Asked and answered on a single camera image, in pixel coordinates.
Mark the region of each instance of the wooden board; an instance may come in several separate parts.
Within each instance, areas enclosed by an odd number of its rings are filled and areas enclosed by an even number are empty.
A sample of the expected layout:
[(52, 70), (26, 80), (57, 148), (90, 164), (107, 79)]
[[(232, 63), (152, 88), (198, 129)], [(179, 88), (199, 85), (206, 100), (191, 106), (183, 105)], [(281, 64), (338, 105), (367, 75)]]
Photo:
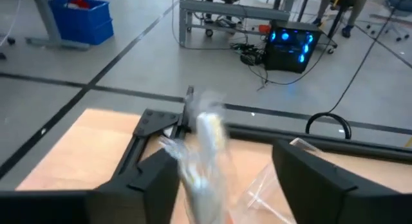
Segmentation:
[[(139, 118), (138, 115), (87, 109), (16, 190), (93, 189), (108, 181)], [(191, 135), (186, 141), (196, 144)], [(271, 163), (271, 146), (231, 140), (229, 148), (232, 161), (226, 165), (230, 169), (228, 195), (229, 205), (234, 207), (259, 172)], [(157, 139), (150, 140), (144, 158), (158, 149)], [(412, 192), (412, 165), (328, 153), (322, 157), (397, 191)], [(185, 194), (180, 187), (171, 223), (189, 223), (184, 201)], [(268, 202), (283, 214), (290, 215), (280, 189)], [(263, 212), (261, 216), (264, 218), (260, 223), (277, 223), (269, 212)]]

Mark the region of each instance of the blue shoe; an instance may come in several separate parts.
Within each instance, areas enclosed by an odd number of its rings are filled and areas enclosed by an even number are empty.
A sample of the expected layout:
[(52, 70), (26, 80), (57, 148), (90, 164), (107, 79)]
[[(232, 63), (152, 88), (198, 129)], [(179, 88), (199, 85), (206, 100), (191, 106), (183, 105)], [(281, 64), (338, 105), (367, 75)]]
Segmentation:
[(312, 24), (316, 25), (317, 27), (320, 27), (322, 25), (322, 19), (321, 18), (316, 18)]
[(351, 25), (346, 25), (346, 27), (344, 27), (342, 29), (342, 36), (345, 38), (349, 38), (350, 37), (350, 31), (352, 30), (353, 26)]

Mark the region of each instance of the gray metal table frame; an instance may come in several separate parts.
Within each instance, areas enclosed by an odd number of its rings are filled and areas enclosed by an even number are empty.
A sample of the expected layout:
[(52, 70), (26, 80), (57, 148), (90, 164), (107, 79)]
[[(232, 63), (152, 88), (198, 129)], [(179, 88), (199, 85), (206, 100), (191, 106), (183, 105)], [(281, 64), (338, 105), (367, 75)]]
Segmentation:
[(54, 48), (70, 48), (74, 50), (88, 50), (90, 45), (62, 40), (60, 36), (59, 29), (57, 28), (56, 22), (52, 10), (50, 9), (48, 0), (34, 0), (39, 10), (41, 19), (43, 20), (44, 26), (48, 34), (48, 39), (39, 39), (33, 37), (27, 37), (26, 42), (28, 44), (36, 46), (46, 46)]
[[(213, 25), (207, 24), (193, 24), (193, 13), (208, 13), (208, 14), (218, 14), (227, 15), (233, 17), (242, 17), (248, 19), (259, 19), (259, 20), (279, 20), (288, 21), (290, 17), (290, 12), (292, 11), (292, 6), (294, 0), (285, 0), (283, 3), (283, 10), (279, 10), (281, 0), (275, 0), (273, 8), (258, 8), (254, 6), (243, 6), (243, 5), (228, 5), (223, 3), (212, 3), (207, 1), (196, 1), (196, 0), (180, 0), (180, 16), (179, 16), (179, 43), (181, 46), (186, 45), (186, 34), (188, 28), (204, 28), (211, 30), (224, 30), (225, 28), (219, 28)], [(259, 32), (251, 31), (240, 31), (243, 33), (262, 35)]]

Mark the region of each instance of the blue plastic bin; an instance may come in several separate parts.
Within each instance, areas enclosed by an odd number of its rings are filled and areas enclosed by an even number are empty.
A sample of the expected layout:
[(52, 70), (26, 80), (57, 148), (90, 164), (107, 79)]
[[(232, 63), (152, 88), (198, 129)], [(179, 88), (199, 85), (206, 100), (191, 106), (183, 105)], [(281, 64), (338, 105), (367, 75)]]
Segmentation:
[(113, 36), (107, 1), (85, 0), (88, 9), (70, 8), (70, 1), (49, 1), (62, 39), (98, 45)]

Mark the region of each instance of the gray floor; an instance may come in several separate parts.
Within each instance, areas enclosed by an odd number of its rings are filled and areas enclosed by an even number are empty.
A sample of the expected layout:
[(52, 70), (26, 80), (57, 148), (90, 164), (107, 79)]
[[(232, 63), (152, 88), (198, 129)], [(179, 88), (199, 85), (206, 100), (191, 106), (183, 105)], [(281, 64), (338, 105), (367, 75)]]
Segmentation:
[[(46, 32), (32, 0), (23, 0), (13, 36), (16, 46), (2, 46), (8, 56), (0, 62), (0, 73), (87, 84), (111, 62), (133, 39), (155, 22), (172, 5), (172, 0), (108, 0), (115, 28), (114, 38), (87, 52), (34, 48), (24, 43), (25, 36), (45, 36)], [(319, 0), (310, 0), (303, 21), (316, 13)], [(269, 6), (254, 0), (242, 3)], [(12, 22), (17, 0), (0, 0), (0, 33)], [(368, 4), (359, 27), (370, 13), (379, 10)], [(177, 33), (178, 9), (169, 12), (144, 36), (99, 82), (99, 86), (142, 91), (157, 95), (182, 97), (189, 85), (209, 88), (225, 95), (225, 102), (262, 109), (312, 115), (329, 110), (338, 100), (362, 62), (373, 40), (354, 28), (351, 39), (336, 35), (339, 43), (333, 55), (322, 59), (303, 80), (290, 86), (268, 85), (257, 91), (261, 80), (228, 50), (187, 50), (180, 48), (172, 32)], [(241, 41), (242, 35), (216, 32), (211, 39), (203, 30), (193, 30), (188, 38), (193, 48), (226, 48)], [(347, 120), (382, 126), (412, 129), (410, 99), (412, 63), (409, 41), (395, 43), (392, 33), (379, 38), (351, 88), (334, 111)], [(251, 37), (250, 42), (259, 42)], [(312, 66), (321, 50), (314, 53)], [(300, 75), (271, 72), (269, 79), (289, 82)], [(0, 76), (0, 163), (24, 144), (49, 121), (80, 88), (43, 82), (28, 82)], [(145, 108), (179, 112), (182, 105), (148, 98), (91, 90), (0, 182), (1, 189), (13, 189), (47, 153), (76, 118), (89, 107), (141, 113)], [(304, 131), (304, 120), (243, 111), (227, 111), (231, 122), (289, 131)], [(342, 137), (341, 128), (333, 124), (314, 124), (313, 133)], [(403, 146), (408, 135), (353, 128), (353, 139)]]

